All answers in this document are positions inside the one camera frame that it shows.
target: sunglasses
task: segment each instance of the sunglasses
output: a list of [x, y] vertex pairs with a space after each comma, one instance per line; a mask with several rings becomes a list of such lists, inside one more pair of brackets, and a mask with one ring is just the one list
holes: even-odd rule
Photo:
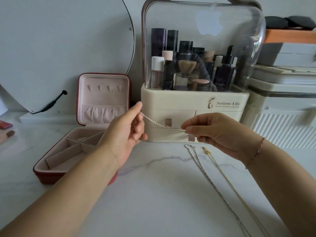
[[311, 31], [316, 27], [316, 23], [310, 17], [290, 16], [290, 17], [265, 17], [267, 29], [298, 29]]

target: marble tabletop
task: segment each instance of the marble tabletop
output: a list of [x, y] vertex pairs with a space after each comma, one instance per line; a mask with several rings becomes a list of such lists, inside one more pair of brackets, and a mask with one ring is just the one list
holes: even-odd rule
[[[50, 186], [34, 175], [34, 164], [78, 125], [21, 124], [24, 113], [1, 120], [16, 135], [0, 145], [0, 228]], [[271, 236], [290, 236], [244, 166], [206, 144], [197, 148], [201, 163], [252, 236], [263, 236], [246, 208], [215, 168], [202, 146], [212, 152], [233, 186]], [[286, 149], [316, 177], [314, 150]], [[207, 181], [183, 143], [137, 145], [116, 181], [108, 186], [85, 220], [79, 236], [244, 236], [235, 217]]]

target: apple logo sticker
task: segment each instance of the apple logo sticker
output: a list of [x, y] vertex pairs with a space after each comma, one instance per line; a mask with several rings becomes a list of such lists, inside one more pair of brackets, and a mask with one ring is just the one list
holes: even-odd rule
[[222, 12], [216, 10], [217, 2], [213, 3], [210, 10], [201, 10], [196, 15], [197, 28], [201, 35], [210, 34], [212, 36], [217, 36], [223, 26], [219, 22], [219, 17]]

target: black cable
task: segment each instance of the black cable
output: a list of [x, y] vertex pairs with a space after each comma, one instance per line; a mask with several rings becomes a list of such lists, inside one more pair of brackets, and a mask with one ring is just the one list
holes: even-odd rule
[[50, 108], [52, 108], [54, 106], [54, 104], [56, 104], [57, 100], [62, 96], [62, 95], [67, 95], [67, 91], [63, 90], [61, 92], [61, 94], [55, 99], [53, 100], [51, 103], [49, 103], [47, 106], [45, 106], [41, 111], [38, 111], [38, 112], [34, 112], [34, 113], [31, 113], [32, 115], [34, 114], [37, 114], [37, 113], [41, 113], [41, 112], [45, 112], [45, 111], [48, 111]]

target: beaded bracelet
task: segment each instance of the beaded bracelet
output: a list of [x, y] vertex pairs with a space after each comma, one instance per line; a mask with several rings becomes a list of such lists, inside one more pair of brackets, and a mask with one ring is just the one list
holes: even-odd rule
[[261, 141], [261, 144], [260, 144], [260, 146], [259, 146], [259, 148], [258, 148], [258, 151], [255, 153], [255, 155], [251, 158], [251, 160], [250, 160], [250, 161], [248, 162], [248, 164], [246, 165], [246, 167], [245, 167], [246, 170], [248, 169], [247, 166], [250, 164], [250, 162], [259, 154], [260, 148], [261, 148], [261, 146], [262, 146], [262, 144], [263, 144], [263, 141], [264, 141], [264, 137], [262, 138], [262, 141]]

